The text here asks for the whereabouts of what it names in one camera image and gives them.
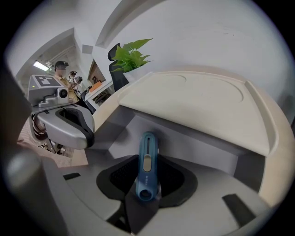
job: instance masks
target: cable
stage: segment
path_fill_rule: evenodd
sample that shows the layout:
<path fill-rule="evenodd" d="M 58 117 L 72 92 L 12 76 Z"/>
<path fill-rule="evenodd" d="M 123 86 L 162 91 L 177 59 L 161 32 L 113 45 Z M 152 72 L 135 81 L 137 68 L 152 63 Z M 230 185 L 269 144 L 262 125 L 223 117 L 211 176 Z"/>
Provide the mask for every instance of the cable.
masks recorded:
<path fill-rule="evenodd" d="M 82 94 L 80 93 L 80 90 L 78 89 L 78 83 L 76 83 L 76 88 L 77 88 L 77 90 L 78 90 L 78 92 L 79 92 L 79 94 L 80 94 L 80 96 L 82 98 Z"/>
<path fill-rule="evenodd" d="M 74 88 L 73 88 L 73 85 L 72 85 L 72 82 L 71 81 L 69 81 L 70 82 L 70 84 L 71 84 L 71 87 L 72 87 L 72 89 L 74 90 Z M 76 84 L 76 86 L 77 86 L 77 84 Z M 78 88 L 78 87 L 77 87 Z M 79 91 L 79 90 L 78 90 Z M 74 93 L 75 94 L 75 93 Z M 81 93 L 80 93 L 80 91 L 79 91 L 79 94 L 81 95 Z M 79 97 L 77 96 L 77 94 L 75 94 L 76 95 L 76 97 L 79 99 Z M 81 97 L 82 97 L 82 95 L 81 95 Z"/>
<path fill-rule="evenodd" d="M 64 110 L 64 113 L 62 114 L 63 117 L 65 118 L 65 114 L 68 112 L 63 106 L 61 107 Z"/>
<path fill-rule="evenodd" d="M 31 118 L 32 118 L 32 121 L 33 123 L 35 124 L 36 128 L 38 128 L 37 124 L 35 123 L 35 120 L 34 120 L 34 116 L 36 114 L 32 115 Z M 33 125 L 33 130 L 34 130 L 34 133 L 37 135 L 37 136 L 41 136 L 43 135 L 44 133 L 38 128 L 39 132 L 35 129 L 34 125 Z"/>

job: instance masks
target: white wall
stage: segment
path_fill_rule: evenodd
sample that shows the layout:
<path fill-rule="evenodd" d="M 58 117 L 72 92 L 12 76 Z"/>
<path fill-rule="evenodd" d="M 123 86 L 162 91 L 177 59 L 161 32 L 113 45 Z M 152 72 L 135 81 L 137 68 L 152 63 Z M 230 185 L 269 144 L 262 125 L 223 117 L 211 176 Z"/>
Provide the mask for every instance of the white wall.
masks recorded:
<path fill-rule="evenodd" d="M 130 22 L 107 50 L 94 49 L 93 57 L 100 58 L 98 66 L 107 73 L 107 52 L 115 44 L 144 38 L 153 38 L 140 49 L 152 55 L 152 71 L 183 65 L 226 69 L 265 89 L 282 108 L 288 105 L 284 112 L 289 121 L 294 117 L 293 61 L 278 31 L 254 4 L 167 0 Z"/>
<path fill-rule="evenodd" d="M 50 39 L 67 30 L 90 34 L 76 40 L 97 42 L 112 12 L 117 12 L 120 3 L 132 1 L 75 0 L 72 7 L 71 0 L 53 0 L 51 6 L 43 5 L 25 22 L 6 54 L 13 75 Z M 79 54 L 77 65 L 85 76 L 94 58 L 106 80 L 111 80 L 107 53 L 115 44 L 154 38 L 140 49 L 152 55 L 153 62 L 145 65 L 152 71 L 209 65 L 235 72 L 265 89 L 291 121 L 295 115 L 294 62 L 276 28 L 254 4 L 247 0 L 148 2 L 158 4 L 138 15 L 118 11 L 123 14 L 118 16 L 119 26 L 120 22 L 128 23 L 115 29 L 107 48 L 94 46 L 92 56 Z"/>
<path fill-rule="evenodd" d="M 80 22 L 74 27 L 74 38 L 76 46 L 79 47 L 82 53 L 91 54 L 93 46 L 95 45 L 94 38 L 91 34 L 89 26 L 80 18 Z"/>
<path fill-rule="evenodd" d="M 90 54 L 85 54 L 80 51 L 79 47 L 76 47 L 76 62 L 79 66 L 85 79 L 88 79 L 88 75 L 93 62 L 93 57 Z"/>
<path fill-rule="evenodd" d="M 82 72 L 81 68 L 80 68 L 81 64 L 79 61 L 76 61 L 75 64 L 73 64 L 73 66 L 71 67 L 71 71 L 76 71 L 77 74 L 76 76 L 82 76 L 82 90 L 80 90 L 81 92 L 84 91 L 86 88 L 88 88 L 89 86 L 91 86 L 91 83 L 89 80 L 87 80 L 87 76 L 84 74 L 84 72 Z"/>
<path fill-rule="evenodd" d="M 75 0 L 75 9 L 96 41 L 111 13 L 122 0 Z"/>
<path fill-rule="evenodd" d="M 73 33 L 76 19 L 71 0 L 51 0 L 40 4 L 24 21 L 5 51 L 12 74 L 21 76 L 42 52 L 66 37 L 65 32 Z"/>

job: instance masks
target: black office chair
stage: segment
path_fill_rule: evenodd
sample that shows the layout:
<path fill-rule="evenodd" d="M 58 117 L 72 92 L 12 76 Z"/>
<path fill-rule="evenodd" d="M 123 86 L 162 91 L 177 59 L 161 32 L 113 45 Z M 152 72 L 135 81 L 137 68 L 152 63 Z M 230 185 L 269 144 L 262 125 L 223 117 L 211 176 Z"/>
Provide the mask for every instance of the black office chair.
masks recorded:
<path fill-rule="evenodd" d="M 117 46 L 120 46 L 120 43 L 116 44 L 108 53 L 107 57 L 109 58 L 110 61 L 114 61 L 112 58 L 116 55 L 116 50 Z M 112 82 L 114 85 L 114 90 L 115 92 L 118 91 L 120 88 L 128 84 L 128 80 L 125 78 L 123 71 L 115 71 L 112 72 L 113 70 L 120 68 L 120 66 L 115 65 L 117 61 L 112 62 L 109 65 L 109 71 L 112 76 Z"/>

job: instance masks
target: gray surface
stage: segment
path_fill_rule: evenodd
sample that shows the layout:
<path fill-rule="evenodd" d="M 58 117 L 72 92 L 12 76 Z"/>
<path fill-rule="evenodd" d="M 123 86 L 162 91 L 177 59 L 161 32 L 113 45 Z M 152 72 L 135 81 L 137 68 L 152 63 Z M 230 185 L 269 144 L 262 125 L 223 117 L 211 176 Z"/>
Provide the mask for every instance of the gray surface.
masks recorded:
<path fill-rule="evenodd" d="M 234 177 L 259 192 L 261 187 L 266 158 L 256 153 L 248 153 L 238 157 Z"/>
<path fill-rule="evenodd" d="M 43 112 L 43 111 L 48 111 L 48 110 L 51 110 L 51 109 L 55 109 L 55 108 L 58 108 L 58 107 L 62 107 L 62 106 L 68 106 L 68 105 L 71 105 L 71 104 L 74 104 L 74 102 L 70 102 L 68 104 L 57 104 L 57 105 L 54 105 L 54 106 L 50 106 L 50 107 L 38 107 L 38 105 L 32 107 L 32 115 L 34 114 L 38 114 L 40 112 Z"/>
<path fill-rule="evenodd" d="M 36 153 L 19 145 L 6 146 L 1 156 L 3 177 L 21 207 L 48 235 L 67 235 L 67 227 L 50 193 L 47 178 Z"/>
<path fill-rule="evenodd" d="M 50 80 L 42 80 L 49 83 L 51 81 L 53 84 L 40 84 L 36 77 L 48 77 L 50 78 Z M 32 75 L 29 79 L 28 101 L 32 106 L 36 106 L 39 104 L 40 101 L 44 99 L 45 96 L 56 94 L 57 88 L 64 88 L 64 86 L 59 83 L 53 76 Z"/>
<path fill-rule="evenodd" d="M 65 98 L 62 98 L 59 93 L 65 90 L 67 91 L 67 96 Z M 68 104 L 69 103 L 69 89 L 66 87 L 63 88 L 57 88 L 57 90 L 55 91 L 55 93 L 53 95 L 48 95 L 46 97 L 44 97 L 43 100 L 41 100 L 38 104 L 38 106 L 40 108 L 44 108 L 44 107 L 52 107 L 58 104 Z"/>
<path fill-rule="evenodd" d="M 81 175 L 77 178 L 67 180 L 67 183 L 76 196 L 103 220 L 108 220 L 120 208 L 121 202 L 107 198 L 97 187 L 96 178 L 102 170 L 124 159 L 125 158 L 107 160 L 105 158 L 100 158 L 96 165 L 66 167 L 61 169 L 63 175 L 73 172 L 77 172 Z"/>
<path fill-rule="evenodd" d="M 134 113 L 131 109 L 119 106 L 95 132 L 94 145 L 91 149 L 105 154 L 133 117 Z"/>
<path fill-rule="evenodd" d="M 96 212 L 85 205 L 67 184 L 53 160 L 45 158 L 42 162 L 51 194 L 64 218 L 70 235 L 129 235 L 102 220 Z"/>
<path fill-rule="evenodd" d="M 109 153 L 114 158 L 138 154 L 140 138 L 146 131 L 158 137 L 161 155 L 210 166 L 231 175 L 235 172 L 236 155 L 139 116 L 126 126 L 109 148 Z"/>
<path fill-rule="evenodd" d="M 218 236 L 239 228 L 222 197 L 237 194 L 256 215 L 269 209 L 253 190 L 222 171 L 171 159 L 191 170 L 198 179 L 196 192 L 179 207 L 160 209 L 138 234 Z"/>
<path fill-rule="evenodd" d="M 78 105 L 69 105 L 65 106 L 65 108 L 73 108 L 81 111 L 83 113 L 86 125 L 92 131 L 94 131 L 94 120 L 88 109 Z M 49 114 L 41 112 L 36 116 L 37 119 L 45 124 L 48 138 L 56 143 L 74 149 L 87 148 L 88 143 L 85 135 L 80 130 L 55 115 L 55 113 L 60 109 L 61 108 L 55 108 L 49 110 Z"/>
<path fill-rule="evenodd" d="M 156 116 L 152 116 L 152 115 L 140 112 L 140 111 L 134 111 L 134 114 L 138 115 L 138 116 L 140 116 L 142 118 L 151 120 L 151 121 L 153 121 L 153 122 L 155 122 L 157 124 L 160 124 L 160 125 L 162 125 L 164 127 L 169 128 L 171 130 L 177 131 L 178 133 L 181 133 L 181 134 L 186 135 L 186 136 L 190 136 L 190 137 L 192 137 L 194 139 L 197 139 L 197 140 L 199 140 L 201 142 L 204 142 L 204 143 L 207 143 L 209 145 L 215 146 L 215 147 L 217 147 L 217 148 L 219 148 L 221 150 L 224 150 L 226 152 L 232 153 L 232 154 L 237 155 L 237 156 L 249 152 L 249 150 L 247 150 L 247 149 L 245 149 L 243 147 L 239 147 L 239 146 L 237 146 L 235 144 L 232 144 L 230 142 L 227 142 L 225 140 L 222 140 L 222 139 L 216 138 L 214 136 L 205 134 L 203 132 L 191 129 L 191 128 L 183 126 L 181 124 L 174 123 L 174 122 L 169 121 L 169 120 L 165 120 L 165 119 L 162 119 L 162 118 L 159 118 L 159 117 L 156 117 Z"/>
<path fill-rule="evenodd" d="M 270 208 L 256 217 L 254 220 L 239 228 L 238 230 L 227 234 L 226 236 L 253 236 L 266 224 L 270 217 L 277 210 L 277 206 Z"/>
<path fill-rule="evenodd" d="M 87 149 L 86 154 L 87 156 L 96 155 L 96 151 Z M 125 159 L 126 157 L 109 160 L 100 156 L 96 165 L 68 167 L 60 170 L 63 174 L 71 172 L 81 174 L 80 177 L 69 180 L 67 183 L 92 212 L 107 219 L 115 208 L 119 208 L 119 205 L 112 207 L 113 200 L 100 196 L 102 193 L 97 190 L 95 179 L 102 169 Z M 181 206 L 159 209 L 138 235 L 218 236 L 238 230 L 237 222 L 222 200 L 222 197 L 228 194 L 237 194 L 256 216 L 263 213 L 268 214 L 266 211 L 269 207 L 257 193 L 223 171 L 180 159 L 168 159 L 191 170 L 197 176 L 198 188 L 192 197 Z M 261 221 L 258 221 L 253 227 L 259 227 L 260 223 Z"/>

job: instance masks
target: black slot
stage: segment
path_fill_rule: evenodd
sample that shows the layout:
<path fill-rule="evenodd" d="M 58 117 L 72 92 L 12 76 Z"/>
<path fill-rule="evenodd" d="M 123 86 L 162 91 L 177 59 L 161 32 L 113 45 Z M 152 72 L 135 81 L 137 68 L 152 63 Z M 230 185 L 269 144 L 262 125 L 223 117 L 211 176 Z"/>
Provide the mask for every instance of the black slot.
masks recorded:
<path fill-rule="evenodd" d="M 66 174 L 66 175 L 63 175 L 65 180 L 69 180 L 69 179 L 74 179 L 74 178 L 77 178 L 79 176 L 81 176 L 79 173 L 71 173 L 71 174 Z"/>
<path fill-rule="evenodd" d="M 96 178 L 96 184 L 104 195 L 122 202 L 120 209 L 107 221 L 129 233 L 130 225 L 126 215 L 125 196 L 134 185 L 137 175 L 138 155 L 134 155 L 103 170 Z M 183 204 L 197 189 L 198 181 L 191 171 L 161 155 L 158 155 L 157 176 L 162 189 L 160 208 L 177 207 Z"/>
<path fill-rule="evenodd" d="M 252 213 L 252 211 L 236 194 L 226 195 L 222 197 L 222 199 L 240 227 L 255 219 L 255 215 Z"/>
<path fill-rule="evenodd" d="M 64 109 L 64 110 L 61 110 L 61 111 L 59 112 L 59 114 L 60 114 L 62 117 L 64 117 L 64 118 L 70 120 L 71 122 L 74 122 L 75 124 L 77 124 L 77 125 L 79 125 L 79 126 L 82 126 L 82 125 L 81 125 L 81 122 L 79 121 L 78 113 L 77 113 L 77 112 L 75 112 L 75 111 L 73 111 L 73 110 L 67 110 L 67 109 Z"/>
<path fill-rule="evenodd" d="M 147 154 L 149 154 L 149 138 L 147 138 Z"/>

